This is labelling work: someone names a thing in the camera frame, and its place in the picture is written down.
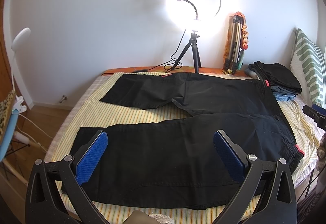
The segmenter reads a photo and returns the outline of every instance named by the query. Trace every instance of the white baseboard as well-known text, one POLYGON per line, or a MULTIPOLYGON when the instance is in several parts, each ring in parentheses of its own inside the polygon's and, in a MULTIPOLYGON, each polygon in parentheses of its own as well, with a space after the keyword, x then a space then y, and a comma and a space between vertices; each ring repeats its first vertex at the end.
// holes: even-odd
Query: white baseboard
POLYGON ((34 105, 44 106, 44 107, 50 107, 50 108, 57 108, 57 109, 64 109, 64 110, 72 110, 73 109, 72 106, 56 105, 56 104, 44 104, 44 103, 39 103, 39 102, 33 102, 33 106, 34 105))
POLYGON ((27 104, 27 107, 29 108, 29 110, 31 110, 34 106, 34 102, 30 102, 29 104, 25 101, 25 103, 27 104))

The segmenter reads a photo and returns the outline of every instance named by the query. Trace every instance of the black tripod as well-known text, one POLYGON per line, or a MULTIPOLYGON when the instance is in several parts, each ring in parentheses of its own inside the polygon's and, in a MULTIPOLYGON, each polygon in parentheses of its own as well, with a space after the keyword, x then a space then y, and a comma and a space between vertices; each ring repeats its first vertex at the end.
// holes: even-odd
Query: black tripod
POLYGON ((174 63, 174 65, 169 69, 169 71, 172 71, 175 69, 175 67, 179 64, 180 60, 182 59, 182 57, 185 55, 185 53, 187 52, 188 48, 191 45, 192 48, 192 56, 194 58, 194 66, 195 66, 195 73, 199 73, 199 69, 202 67, 202 64, 200 62, 200 57, 199 57, 199 53, 198 53, 198 47, 197 47, 197 38, 200 36, 197 36, 195 30, 192 30, 193 33, 191 33, 191 37, 189 39, 189 43, 185 46, 185 48, 182 50, 180 56, 178 57, 178 59, 176 60, 176 62, 174 63))

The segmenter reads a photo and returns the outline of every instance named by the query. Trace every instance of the white cable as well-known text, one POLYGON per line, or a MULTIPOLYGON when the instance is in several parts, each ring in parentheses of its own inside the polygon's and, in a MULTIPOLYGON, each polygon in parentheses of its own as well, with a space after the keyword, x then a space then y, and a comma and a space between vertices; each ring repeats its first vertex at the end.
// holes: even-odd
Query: white cable
POLYGON ((35 124, 32 120, 28 119, 27 117, 25 117, 24 115, 22 114, 17 114, 17 115, 20 115, 22 116, 23 118, 27 119, 29 122, 31 122, 34 126, 36 126, 40 131, 42 131, 45 135, 47 135, 49 138, 53 139, 53 137, 49 136, 43 129, 41 129, 37 124, 35 124))
POLYGON ((26 133, 26 132, 24 132, 24 131, 22 131, 17 125, 16 125, 16 128, 18 128, 18 130, 21 132, 21 133, 23 133, 23 134, 25 134, 26 136, 28 136, 28 137, 30 137, 36 144, 38 144, 44 151, 45 151, 45 153, 48 151, 47 149, 45 149, 43 146, 42 146, 42 144, 41 143, 39 143, 39 142, 37 142, 30 134, 28 134, 28 133, 26 133))
POLYGON ((11 82, 12 82, 12 89, 14 90, 14 92, 16 94, 15 82, 14 82, 14 71, 13 71, 15 56, 16 56, 16 52, 14 52, 14 56, 12 57, 12 62, 11 62, 11 82))

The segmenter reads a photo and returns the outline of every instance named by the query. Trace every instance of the blue gripper pad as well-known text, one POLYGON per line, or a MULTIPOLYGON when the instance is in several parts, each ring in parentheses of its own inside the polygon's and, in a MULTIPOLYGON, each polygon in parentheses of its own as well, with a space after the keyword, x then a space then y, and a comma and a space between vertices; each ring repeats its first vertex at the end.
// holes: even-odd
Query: blue gripper pad
POLYGON ((320 106, 318 106, 317 104, 313 104, 311 106, 312 109, 316 110, 317 112, 319 112, 320 114, 326 115, 326 110, 320 106))
POLYGON ((102 131, 76 166, 76 180, 79 185, 88 182, 91 178, 107 146, 108 135, 102 131))
POLYGON ((245 165, 218 131, 214 133, 213 144, 232 179, 242 183, 245 180, 245 165))

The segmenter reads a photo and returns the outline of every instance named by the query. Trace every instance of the striped bedsheet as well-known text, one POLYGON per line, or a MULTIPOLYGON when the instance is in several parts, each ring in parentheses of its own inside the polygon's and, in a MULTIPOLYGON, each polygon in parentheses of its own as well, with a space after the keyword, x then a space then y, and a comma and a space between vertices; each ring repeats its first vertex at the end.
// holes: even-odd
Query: striped bedsheet
MULTIPOLYGON (((136 74, 164 75, 160 72, 142 72, 136 74)), ((71 111, 62 127, 53 139, 51 146, 46 154, 45 161, 58 161, 67 155, 74 142, 75 136, 80 127, 107 127, 115 124, 137 124, 161 122, 163 120, 178 119, 189 117, 189 114, 174 105, 167 105, 158 109, 142 110, 138 108, 129 108, 113 104, 100 102, 107 91, 115 84, 123 73, 115 73, 112 76, 98 77, 92 86, 79 100, 77 105, 71 111)), ((236 78, 245 79, 246 77, 235 77, 222 74, 206 74, 218 76, 226 79, 236 78)), ((294 101, 279 102, 279 105, 288 119, 294 132, 298 146, 305 152, 304 158, 292 178, 294 185, 297 186, 316 165, 317 155, 316 147, 322 132, 316 130, 313 122, 308 120, 302 114, 302 105, 304 101, 298 96, 294 101)), ((61 194, 61 198, 67 210, 76 214, 67 195, 61 194)), ((259 196, 252 199, 243 219, 252 214, 259 200, 259 196)), ((111 224, 121 224, 134 211, 141 210, 147 214, 160 213, 170 216, 176 224, 202 224, 212 223, 221 213, 224 206, 208 208, 206 210, 191 209, 155 209, 155 208, 135 208, 118 205, 108 205, 94 202, 95 206, 104 215, 111 224)))

